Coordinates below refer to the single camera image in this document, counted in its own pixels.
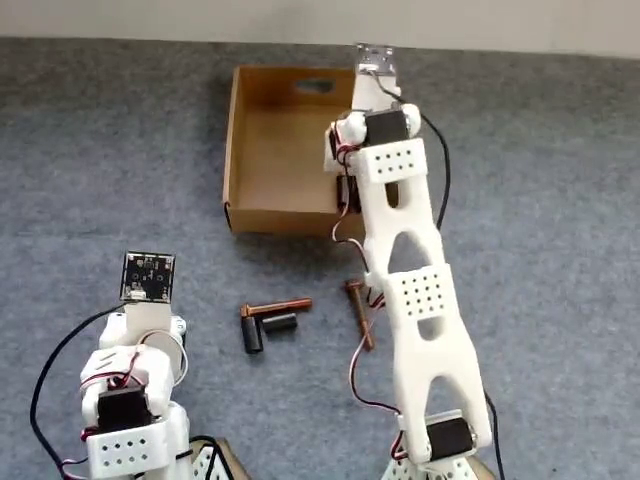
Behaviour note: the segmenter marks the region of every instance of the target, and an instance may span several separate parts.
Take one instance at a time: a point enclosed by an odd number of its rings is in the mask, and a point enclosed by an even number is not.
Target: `gray carpet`
[[[220,208],[232,68],[350,66],[342,47],[0,40],[0,478],[55,471],[28,424],[58,340],[117,301],[121,255],[178,255],[174,310],[193,433],[227,437],[262,479],[375,479],[393,420],[352,400],[350,249],[234,238]],[[640,63],[402,50],[408,98],[453,157],[443,228],[460,307],[500,411],[509,479],[640,475]],[[443,170],[430,143],[434,206]],[[406,262],[407,255],[394,261]],[[293,336],[242,351],[237,307],[310,295]],[[359,375],[391,400],[391,341]],[[82,456],[78,374],[99,326],[53,369],[40,420]],[[434,405],[445,405],[436,395]],[[493,452],[481,457],[495,466]]]

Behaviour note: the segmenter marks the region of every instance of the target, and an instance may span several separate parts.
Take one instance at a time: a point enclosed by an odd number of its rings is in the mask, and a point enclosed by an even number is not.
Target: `cardboard box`
[[[351,108],[352,70],[241,66],[234,72],[223,204],[238,232],[329,236],[337,182],[324,132]],[[361,237],[360,215],[339,236]]]

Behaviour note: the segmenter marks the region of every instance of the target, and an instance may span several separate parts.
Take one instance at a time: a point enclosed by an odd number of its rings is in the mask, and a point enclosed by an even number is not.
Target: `black tube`
[[[244,350],[249,354],[260,353],[262,348],[262,333],[260,325],[255,317],[243,317],[240,319]]]
[[[280,330],[293,330],[297,326],[297,316],[293,312],[262,319],[262,327],[267,334]]]

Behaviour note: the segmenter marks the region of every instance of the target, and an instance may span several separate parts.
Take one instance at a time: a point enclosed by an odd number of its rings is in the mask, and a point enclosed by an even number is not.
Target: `white 3d-printed bracket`
[[[478,480],[478,477],[464,458],[432,463],[426,471],[405,459],[391,460],[382,480]]]
[[[486,446],[491,443],[491,429],[478,360],[433,222],[422,140],[363,148],[351,161],[366,231],[364,250],[370,272],[365,280],[384,292],[391,319],[396,401],[404,418],[409,458],[418,466],[431,459],[425,412],[430,385],[437,377],[448,380],[461,399],[476,446]],[[388,182],[398,184],[396,208],[387,200]],[[427,267],[389,273],[393,245],[401,233],[416,244]],[[424,321],[432,322],[434,334],[429,339],[420,334],[419,323]]]
[[[191,480],[189,420],[184,409],[172,402],[167,416],[151,425],[87,438],[91,478],[128,478],[149,472],[149,480]]]
[[[204,447],[200,450],[198,457],[193,462],[193,480],[206,480],[211,462],[213,462],[213,467],[209,476],[210,480],[230,480],[222,458],[214,451],[213,447]]]

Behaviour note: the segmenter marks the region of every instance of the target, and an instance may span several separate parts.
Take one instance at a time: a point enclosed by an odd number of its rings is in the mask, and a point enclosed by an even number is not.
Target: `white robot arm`
[[[189,420],[171,401],[173,387],[187,373],[186,323],[172,315],[173,255],[128,252],[121,299],[124,312],[109,310],[107,325],[80,374],[91,479],[231,480],[233,475],[214,439],[207,437],[192,463]],[[51,447],[37,425],[36,409],[46,372],[60,350],[80,330],[100,318],[90,317],[50,356],[32,402],[31,421],[65,479],[84,479]]]
[[[385,92],[400,94],[392,54],[361,46],[352,111],[327,130],[324,165],[356,178],[366,231],[365,283],[384,294],[391,322],[398,424],[408,460],[392,461],[384,478],[426,478],[432,471],[468,479],[473,472],[464,458],[491,443],[489,417],[476,351],[431,215],[425,147],[416,138],[420,113],[415,105],[393,105]],[[387,199],[390,183],[398,188],[395,208]],[[394,241],[403,232],[427,266],[389,273]],[[430,327],[429,338],[420,324]],[[450,382],[462,408],[425,416],[438,377]]]

